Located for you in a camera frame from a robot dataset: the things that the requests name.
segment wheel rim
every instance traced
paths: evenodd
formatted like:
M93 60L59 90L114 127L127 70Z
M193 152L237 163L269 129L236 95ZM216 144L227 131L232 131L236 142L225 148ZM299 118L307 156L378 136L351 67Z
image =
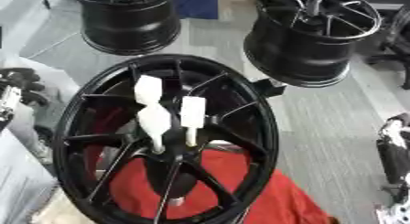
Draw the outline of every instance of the wheel rim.
M134 113L141 108L133 98L129 98L130 92L126 89L131 90L130 84L143 73L163 79L167 93L161 102L171 111L179 108L181 94L215 96L215 101L208 98L208 120L199 132L202 147L186 149L182 153L169 149L172 152L169 155L154 155L143 147L150 144L144 133L118 133L117 128L132 121ZM225 100L218 100L215 91ZM107 116L107 112L113 113L113 108L117 107L122 107L123 111L121 116L112 117L115 121L110 125L115 125L114 129L96 131L94 120L98 120L101 115ZM212 140L236 144L251 158L246 177L232 194L193 159ZM86 160L87 150L84 148L98 144L119 148L120 153L101 178L94 181L87 175L90 172L87 171L90 169L87 163L90 162ZM54 148L56 172L64 191L83 213L98 223L223 223L241 214L268 182L276 164L278 132L269 105L242 75L208 59L155 55L114 66L85 85L59 123ZM182 155L182 159L175 159L175 155ZM113 204L109 192L107 195L107 187L113 176L131 158L137 157L169 165L166 182L160 191L162 203L154 219L124 212ZM204 183L218 197L219 206L185 219L162 219L161 213L169 198L170 185L175 182L175 175L180 174L191 175Z

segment wheel spoke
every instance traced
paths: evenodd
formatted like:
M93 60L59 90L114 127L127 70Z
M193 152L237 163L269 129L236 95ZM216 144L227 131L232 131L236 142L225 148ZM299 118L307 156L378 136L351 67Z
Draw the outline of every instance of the wheel spoke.
M124 165L129 162L130 157L135 154L135 152L145 150L143 146L147 142L148 138L143 138L131 144L124 144L120 148L119 152L116 154L110 165L108 165L108 168L102 174L101 178L98 180L94 190L90 193L89 196L87 196L87 200L91 203L102 200L108 192L110 182L113 180L113 178L124 167Z
M184 78L182 77L182 68L181 68L181 60L180 59L176 60L175 72L176 72L177 77L178 77L179 88L181 90L183 90L184 89Z
M160 220L167 218L167 203L169 201L169 193L171 191L172 185L174 184L175 178L177 177L178 171L181 168L181 165L182 161L175 160L169 169L163 190L161 192L161 199L159 201L158 209L156 210L156 216L154 217L154 224L158 224Z
M325 29L325 36L330 37L331 36L331 23L332 23L332 17L327 16L326 18L326 29Z
M229 192L218 179L206 171L199 163L195 161L185 162L181 167L181 171L191 174L209 187L218 197L219 206L222 208L228 208L239 201L234 194Z
M120 107L134 107L142 109L144 106L135 101L133 97L115 95L115 94L84 94L82 98L90 105L95 107L96 104L114 105Z
M120 147L123 142L125 134L122 133L97 133L97 134L83 134L69 136L65 139L69 146L77 144L84 146L87 144L97 144L110 147Z
M131 88L134 88L134 85L138 81L139 77L141 76L141 73L138 70L138 66L135 63L131 63L128 65L128 71L130 72L130 77L131 77Z
M334 19L334 20L337 20L337 21L339 21L339 22L341 22L341 23L343 23L343 24L346 25L346 26L349 26L349 27L351 27L351 28L353 28L353 29L355 29L355 30L358 30L358 31L360 31L360 32L362 32L362 33L365 32L365 30L363 30L362 28L357 27L356 25L352 24L351 22L349 22L349 21L347 21L347 20L345 20L345 19L343 19L343 18L341 18L341 17L339 17L339 16L332 16L331 18Z
M214 133L211 140L223 140L235 144L246 150L255 160L264 159L266 157L266 151L264 148L249 141L248 139L241 137L222 124L209 123L205 126L205 128Z
M223 80L226 77L227 77L226 73L222 73L222 74L217 75L213 78L205 80L205 81L201 82L200 84L197 84L196 86L194 86L191 90L189 90L187 95L188 96L194 95L195 92L200 91L203 88L209 87L210 85L214 85L217 81Z
M230 117L230 116L232 116L236 113L242 112L244 110L247 110L249 107L255 106L255 104L256 104L256 101L253 101L253 102L247 103L245 105L241 105L239 107L232 108L232 109L224 112L223 114L221 114L220 120L223 121L225 118L228 118L228 117Z

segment gray carpet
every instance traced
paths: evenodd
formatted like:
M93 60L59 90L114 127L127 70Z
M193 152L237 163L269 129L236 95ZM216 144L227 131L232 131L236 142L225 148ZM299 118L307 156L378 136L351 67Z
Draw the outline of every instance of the gray carpet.
M255 19L249 2L220 0L218 21L183 20L177 41L161 52L216 59L251 80L262 78L242 51ZM48 12L40 0L0 5L4 48L64 69L79 84L128 59L103 54L81 40L76 2L52 0L52 6ZM374 205L389 202L380 191L386 181L375 140L386 118L410 110L410 92L399 87L403 78L395 64L369 67L355 55L342 83L314 90L289 87L284 96L269 100L281 130L279 168L341 223L375 223Z

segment red fabric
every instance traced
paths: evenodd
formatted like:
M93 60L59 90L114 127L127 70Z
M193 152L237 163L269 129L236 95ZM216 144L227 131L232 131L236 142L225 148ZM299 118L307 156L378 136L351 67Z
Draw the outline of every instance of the red fabric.
M206 151L202 165L225 187L233 191L247 172L244 155ZM128 164L111 183L115 202L124 210L153 218L159 196L146 180L146 172L140 159ZM180 207L170 206L168 218L184 218L200 213L217 204L213 192L203 184L197 184ZM276 170L264 192L255 200L246 224L328 224L329 217L288 177Z

